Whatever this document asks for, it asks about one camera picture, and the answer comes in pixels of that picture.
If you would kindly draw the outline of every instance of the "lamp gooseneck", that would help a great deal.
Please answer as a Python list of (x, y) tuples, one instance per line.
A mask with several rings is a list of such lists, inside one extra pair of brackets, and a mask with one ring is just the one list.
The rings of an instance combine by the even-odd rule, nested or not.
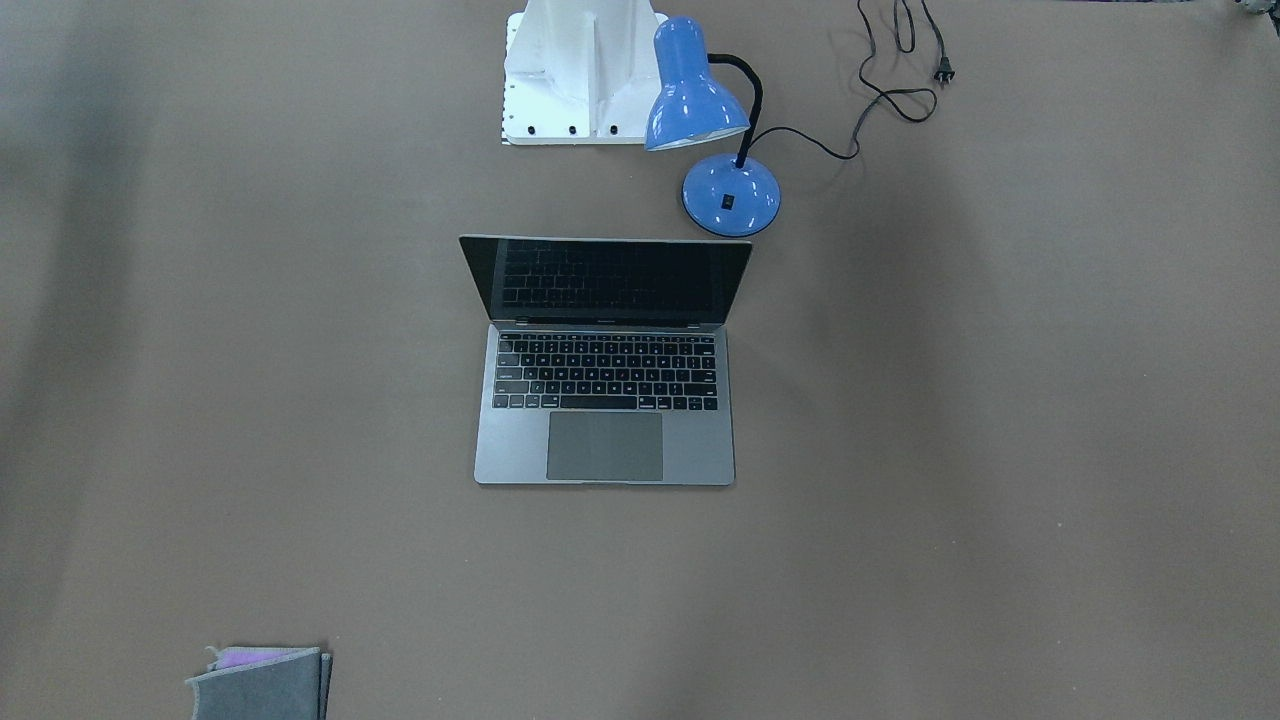
[(746, 132), (742, 133), (742, 145), (737, 151), (737, 160), (733, 167), (741, 168), (746, 163), (746, 151), (751, 149), (751, 138), (755, 136), (755, 127), (760, 122), (760, 104), (764, 100), (764, 86), (760, 85), (760, 76), (755, 74), (751, 65), (746, 64), (746, 60), (739, 58), (737, 55), (730, 55), (726, 53), (708, 53), (707, 61), (718, 65), (733, 65), (735, 68), (742, 70), (746, 79), (751, 81), (751, 88), (755, 90), (755, 99), (751, 100), (751, 115), (748, 118), (750, 123), (746, 127)]

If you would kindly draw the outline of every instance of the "keyboard key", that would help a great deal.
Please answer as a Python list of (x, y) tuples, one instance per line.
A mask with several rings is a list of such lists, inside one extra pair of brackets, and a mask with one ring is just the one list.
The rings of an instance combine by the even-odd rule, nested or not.
[(563, 395), (561, 407), (584, 410), (635, 410), (636, 398), (626, 395)]
[(518, 392), (521, 395), (529, 392), (527, 380), (494, 380), (494, 392)]

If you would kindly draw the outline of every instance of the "lamp shade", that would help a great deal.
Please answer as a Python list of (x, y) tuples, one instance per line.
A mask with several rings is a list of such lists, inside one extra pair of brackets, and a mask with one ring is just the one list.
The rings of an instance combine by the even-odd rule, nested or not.
[(750, 127), (737, 99), (712, 77), (703, 28), (675, 17), (653, 36), (662, 92), (649, 111), (645, 150), (708, 142)]

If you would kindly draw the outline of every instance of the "trackpad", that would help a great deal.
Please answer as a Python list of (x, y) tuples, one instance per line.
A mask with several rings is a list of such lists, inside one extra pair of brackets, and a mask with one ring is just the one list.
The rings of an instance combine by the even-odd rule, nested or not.
[(547, 479), (662, 480), (658, 413), (552, 413)]

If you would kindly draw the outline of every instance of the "black cable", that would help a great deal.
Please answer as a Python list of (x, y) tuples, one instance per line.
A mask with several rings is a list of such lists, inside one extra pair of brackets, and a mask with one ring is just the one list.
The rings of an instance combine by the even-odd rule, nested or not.
[[(897, 3), (899, 1), (901, 1), (902, 6), (906, 8), (906, 10), (908, 10), (908, 24), (909, 24), (910, 31), (911, 31), (911, 50), (915, 50), (915, 22), (911, 19), (911, 10), (906, 5), (906, 0), (893, 0), (893, 40), (895, 40), (895, 42), (897, 45), (897, 49), (900, 51), (902, 51), (902, 53), (910, 53), (911, 50), (904, 50), (902, 45), (901, 45), (901, 33), (899, 32), (899, 24), (897, 24)], [(946, 51), (943, 50), (945, 46), (942, 45), (942, 31), (938, 29), (938, 24), (933, 20), (933, 15), (929, 13), (928, 4), (925, 4), (924, 0), (920, 0), (920, 5), (924, 6), (924, 15), (928, 18), (929, 26), (933, 27), (933, 35), (934, 35), (934, 37), (938, 38), (938, 46), (940, 46), (940, 50), (942, 50), (942, 61), (947, 63)], [(788, 126), (774, 126), (774, 127), (771, 127), (771, 128), (765, 129), (764, 132), (756, 133), (755, 138), (751, 140), (751, 146), (754, 146), (756, 142), (760, 141), (760, 138), (765, 137), (767, 135), (769, 135), (772, 132), (791, 132), (791, 133), (799, 135), (800, 137), (803, 137), (803, 138), (808, 140), (809, 142), (817, 145), (819, 149), (822, 149), (823, 152), (826, 152), (827, 155), (831, 155), (832, 158), (836, 158), (837, 160), (852, 160), (854, 158), (858, 156), (858, 152), (861, 150), (861, 145), (858, 142), (858, 133), (861, 132), (863, 123), (867, 122), (867, 117), (870, 115), (872, 110), (874, 110), (876, 106), (879, 105), (879, 102), (882, 100), (887, 101), (893, 108), (893, 111), (897, 113), (897, 115), (900, 118), (902, 118), (904, 120), (910, 122), (910, 123), (923, 123), (924, 120), (928, 120), (929, 118), (933, 117), (933, 113), (938, 109), (938, 94), (934, 92), (933, 88), (931, 88), (931, 87), (902, 87), (902, 88), (893, 88), (893, 90), (883, 90), (879, 86), (877, 86), (876, 83), (873, 83), (872, 81), (867, 79), (867, 76), (864, 74), (864, 70), (865, 70), (868, 63), (870, 63), (873, 59), (876, 59), (876, 51), (877, 51), (876, 50), (876, 36), (874, 36), (874, 33), (872, 33), (872, 22), (867, 17), (867, 12), (863, 10), (863, 0), (858, 0), (856, 8), (858, 8), (858, 14), (861, 15), (861, 18), (863, 18), (863, 26), (867, 28), (867, 40), (868, 40), (868, 46), (869, 46), (869, 53), (868, 53), (867, 58), (863, 60), (863, 63), (860, 65), (858, 65), (858, 79), (863, 85), (865, 85), (867, 87), (869, 87), (873, 91), (876, 91), (876, 97), (873, 97), (872, 101), (867, 104), (867, 108), (863, 109), (861, 114), (858, 115), (858, 123), (854, 124), (854, 132), (852, 132), (852, 136), (849, 140), (849, 149), (851, 151), (847, 155), (841, 154), (841, 152), (836, 152), (835, 150), (827, 147), (824, 143), (822, 143), (820, 141), (813, 138), (808, 133), (804, 133), (804, 132), (801, 132), (801, 131), (799, 131), (799, 129), (796, 129), (794, 127), (788, 127)], [(940, 82), (943, 82), (943, 83), (947, 82), (947, 81), (950, 81), (951, 77), (955, 76), (955, 73), (951, 72), (951, 67), (950, 67), (948, 63), (946, 64), (946, 69), (950, 73), (948, 77), (946, 77), (946, 78), (938, 77), (938, 76), (942, 74), (942, 67), (940, 65), (938, 72), (934, 73), (934, 78), (937, 78)], [(933, 100), (933, 104), (929, 105), (929, 109), (925, 110), (924, 114), (919, 115), (919, 117), (918, 115), (911, 115), (910, 113), (908, 113), (906, 110), (904, 110), (902, 108), (900, 108), (899, 104), (893, 100), (893, 96), (896, 96), (896, 95), (911, 96), (911, 95), (918, 95), (918, 94), (922, 94), (922, 92), (928, 94), (929, 97)]]

